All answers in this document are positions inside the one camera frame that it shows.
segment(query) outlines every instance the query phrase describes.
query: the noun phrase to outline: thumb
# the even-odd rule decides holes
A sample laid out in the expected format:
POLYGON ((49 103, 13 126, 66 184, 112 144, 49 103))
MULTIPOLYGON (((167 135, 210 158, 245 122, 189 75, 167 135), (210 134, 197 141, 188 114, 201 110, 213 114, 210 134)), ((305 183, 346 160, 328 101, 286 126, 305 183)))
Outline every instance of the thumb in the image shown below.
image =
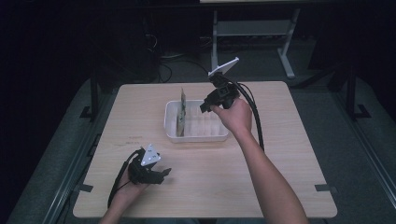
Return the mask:
POLYGON ((210 109, 211 109, 213 112, 215 112, 215 114, 217 114, 217 115, 221 112, 221 110, 223 110, 223 109, 221 109, 220 107, 218 107, 218 106, 216 106, 216 105, 211 105, 211 106, 210 106, 210 109))

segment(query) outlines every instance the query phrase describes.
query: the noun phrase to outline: background table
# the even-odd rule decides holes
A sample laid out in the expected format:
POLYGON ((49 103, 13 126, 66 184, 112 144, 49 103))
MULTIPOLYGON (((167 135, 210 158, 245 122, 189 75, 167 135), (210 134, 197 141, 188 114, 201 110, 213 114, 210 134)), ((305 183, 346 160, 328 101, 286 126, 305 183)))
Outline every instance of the background table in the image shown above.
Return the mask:
MULTIPOLYGON (((247 82, 262 121, 265 152, 286 177, 309 217, 337 213, 288 87, 283 82, 247 82)), ((172 168, 161 185, 151 185, 124 214, 127 217, 262 217, 242 151, 232 134, 224 142, 173 144, 163 127, 166 103, 202 100, 210 83, 124 85, 109 115, 84 181, 76 217, 101 217, 122 163, 152 143, 162 160, 153 170, 172 168)), ((257 130, 252 132, 257 139, 257 130)))

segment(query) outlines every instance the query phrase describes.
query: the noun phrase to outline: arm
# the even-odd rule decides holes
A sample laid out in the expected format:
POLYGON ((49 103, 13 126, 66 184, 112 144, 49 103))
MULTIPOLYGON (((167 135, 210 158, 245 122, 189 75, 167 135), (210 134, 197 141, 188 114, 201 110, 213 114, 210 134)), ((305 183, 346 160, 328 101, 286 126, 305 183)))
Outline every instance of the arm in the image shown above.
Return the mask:
POLYGON ((148 184, 135 185, 129 182, 128 169, 122 175, 120 180, 120 189, 114 195, 110 207, 107 209, 105 215, 99 221, 100 224, 115 224, 119 223, 122 214, 125 210, 138 198, 138 196, 145 190, 148 184))
POLYGON ((308 223, 293 189, 253 137, 249 105, 235 99, 230 109, 218 106, 211 106, 211 109, 219 115, 242 148, 262 214, 269 223, 308 223))

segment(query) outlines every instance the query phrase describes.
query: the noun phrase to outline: white plastic bin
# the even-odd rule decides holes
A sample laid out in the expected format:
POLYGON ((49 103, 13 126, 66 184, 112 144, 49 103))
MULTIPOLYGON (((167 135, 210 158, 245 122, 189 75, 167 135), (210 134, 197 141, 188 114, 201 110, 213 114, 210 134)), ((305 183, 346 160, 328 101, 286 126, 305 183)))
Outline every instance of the white plastic bin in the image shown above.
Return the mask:
POLYGON ((186 101, 184 136, 177 136, 177 113, 181 109, 180 101, 166 104, 163 127, 173 143, 184 142, 218 142, 227 139, 228 130, 220 118, 213 112, 202 113, 200 105, 203 100, 186 101))

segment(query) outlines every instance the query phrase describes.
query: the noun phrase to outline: person's right hand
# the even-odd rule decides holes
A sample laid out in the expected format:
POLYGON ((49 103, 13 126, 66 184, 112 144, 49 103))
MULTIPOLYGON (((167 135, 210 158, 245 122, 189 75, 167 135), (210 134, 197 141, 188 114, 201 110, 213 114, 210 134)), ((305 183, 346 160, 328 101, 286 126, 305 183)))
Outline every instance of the person's right hand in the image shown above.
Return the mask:
POLYGON ((210 106, 210 109, 220 117, 221 122, 233 135, 251 132, 251 109, 244 100, 234 99, 229 109, 221 109, 216 105, 210 106))

